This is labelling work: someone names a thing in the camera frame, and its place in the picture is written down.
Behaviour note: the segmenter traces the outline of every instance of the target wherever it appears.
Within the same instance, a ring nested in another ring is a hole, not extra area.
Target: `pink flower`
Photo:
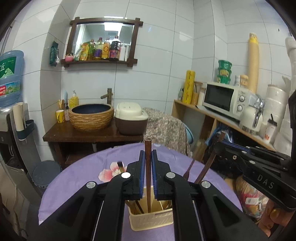
[[[117,162],[112,162],[110,165],[110,169],[104,169],[99,174],[99,179],[102,182],[109,182],[113,177],[120,174],[119,166],[117,165]]]

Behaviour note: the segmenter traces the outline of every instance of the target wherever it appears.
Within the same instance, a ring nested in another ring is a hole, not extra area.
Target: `round table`
[[[157,150],[160,161],[169,163],[171,171],[183,175],[188,169],[191,158],[177,151],[169,150],[165,146],[152,144],[152,149]],[[74,193],[89,181],[100,184],[119,173],[118,161],[124,167],[139,160],[140,150],[144,150],[143,143],[134,143],[116,148],[109,148],[86,156],[63,170],[47,187],[39,208],[39,224],[49,217],[56,209],[66,202]],[[191,168],[189,181],[194,182],[204,165],[195,162]],[[232,203],[242,210],[239,200],[224,180],[214,171],[209,170],[204,180],[211,182]],[[131,229],[128,208],[125,206],[122,241],[131,240],[174,240],[173,225],[135,232]]]

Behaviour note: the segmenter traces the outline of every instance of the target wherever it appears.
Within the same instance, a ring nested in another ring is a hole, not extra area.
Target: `yellow soap dispenser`
[[[77,105],[79,105],[78,96],[76,96],[76,92],[73,91],[73,96],[69,99],[69,107],[73,108]]]

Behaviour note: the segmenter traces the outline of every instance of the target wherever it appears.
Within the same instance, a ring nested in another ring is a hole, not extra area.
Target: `yellow tube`
[[[249,38],[249,82],[248,89],[257,93],[259,77],[259,45],[256,34],[250,33]]]
[[[184,93],[182,98],[182,102],[185,104],[191,103],[192,92],[194,87],[194,78],[195,78],[195,71],[187,70],[186,80],[184,85]]]

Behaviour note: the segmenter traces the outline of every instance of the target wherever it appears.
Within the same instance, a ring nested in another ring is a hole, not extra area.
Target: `silver screw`
[[[86,187],[87,188],[94,188],[96,186],[96,183],[95,182],[88,182],[87,184],[86,184]]]
[[[174,178],[174,177],[176,176],[176,174],[173,173],[173,172],[168,172],[168,173],[166,174],[166,176],[167,176],[167,178]]]
[[[202,186],[203,186],[204,188],[209,188],[209,187],[211,186],[211,184],[210,184],[208,181],[203,181],[203,182],[202,182]]]
[[[131,176],[131,174],[129,172],[124,172],[121,174],[122,178],[129,178]]]

